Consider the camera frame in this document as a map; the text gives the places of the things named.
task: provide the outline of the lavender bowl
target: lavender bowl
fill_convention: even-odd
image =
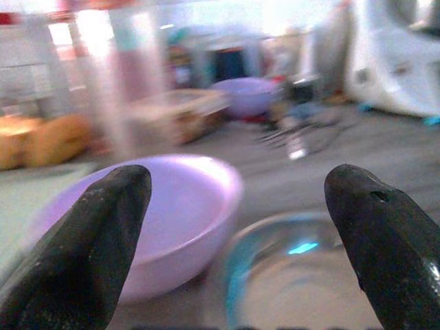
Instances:
[[[239,119],[268,111],[276,85],[262,78],[236,78],[216,82],[211,88],[226,92],[231,102],[227,113]]]
[[[30,250],[84,190],[112,169],[140,164],[152,176],[151,202],[120,303],[158,296],[198,275],[232,234],[241,201],[241,176],[217,159],[164,155],[100,170],[64,190],[44,207],[25,234]]]

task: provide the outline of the white appliance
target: white appliance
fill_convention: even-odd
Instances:
[[[422,2],[414,1],[415,19]],[[353,1],[353,16],[349,97],[393,113],[440,116],[440,38],[399,20],[390,1]]]

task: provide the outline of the kitchen counter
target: kitchen counter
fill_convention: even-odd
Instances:
[[[285,148],[255,142],[256,126],[230,123],[223,129],[174,152],[218,157],[236,166],[245,182],[237,230],[280,212],[325,211],[324,179],[342,163],[362,166],[406,191],[437,223],[440,220],[440,131],[420,119],[380,112],[359,114],[354,106],[331,110],[339,126],[304,138],[323,149],[291,161]],[[140,149],[137,156],[147,153]],[[205,274],[159,298],[119,306],[109,330],[134,325],[197,326],[204,324]]]

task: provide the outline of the countertop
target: countertop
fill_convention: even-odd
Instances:
[[[245,196],[237,230],[280,212],[326,211],[324,179],[343,163],[362,166],[407,192],[437,223],[440,220],[440,130],[418,118],[374,111],[359,114],[352,105],[333,108],[338,126],[312,131],[303,138],[309,150],[291,161],[285,148],[257,143],[259,128],[229,123],[224,128],[173,150],[218,157],[236,166]],[[145,153],[137,151],[137,156]],[[202,274],[159,298],[117,308],[109,330],[134,325],[198,326],[210,297]]]

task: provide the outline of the bread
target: bread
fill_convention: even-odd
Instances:
[[[90,141],[90,127],[81,115],[51,120],[33,131],[25,145],[27,167],[60,164],[82,153]]]
[[[20,167],[29,134],[43,123],[19,116],[0,117],[0,170]]]

